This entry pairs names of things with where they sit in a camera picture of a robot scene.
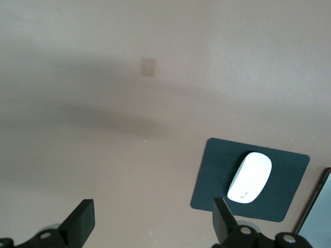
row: gray screen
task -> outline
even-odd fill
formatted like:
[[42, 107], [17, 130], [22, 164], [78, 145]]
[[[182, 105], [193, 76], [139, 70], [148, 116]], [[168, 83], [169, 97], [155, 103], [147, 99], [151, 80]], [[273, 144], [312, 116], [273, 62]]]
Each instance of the gray screen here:
[[299, 233], [314, 248], [331, 247], [331, 176], [313, 204]]

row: dark green mouse pad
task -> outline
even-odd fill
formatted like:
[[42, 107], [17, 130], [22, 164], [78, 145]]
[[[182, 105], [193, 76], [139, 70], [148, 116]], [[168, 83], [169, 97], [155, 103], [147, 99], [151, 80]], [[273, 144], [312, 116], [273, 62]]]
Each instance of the dark green mouse pad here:
[[[252, 151], [263, 153], [271, 159], [269, 179], [251, 203], [233, 202], [227, 198], [230, 184], [241, 162]], [[212, 211], [213, 198], [222, 197], [233, 215], [281, 222], [308, 163], [309, 157], [304, 154], [210, 138], [205, 147], [191, 207]]]

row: mouse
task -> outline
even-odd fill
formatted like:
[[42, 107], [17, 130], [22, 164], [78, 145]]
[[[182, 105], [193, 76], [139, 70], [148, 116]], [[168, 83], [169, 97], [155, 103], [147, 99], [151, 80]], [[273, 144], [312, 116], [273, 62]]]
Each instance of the mouse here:
[[263, 190], [270, 176], [272, 162], [259, 152], [249, 153], [242, 161], [228, 191], [228, 199], [237, 203], [251, 203]]

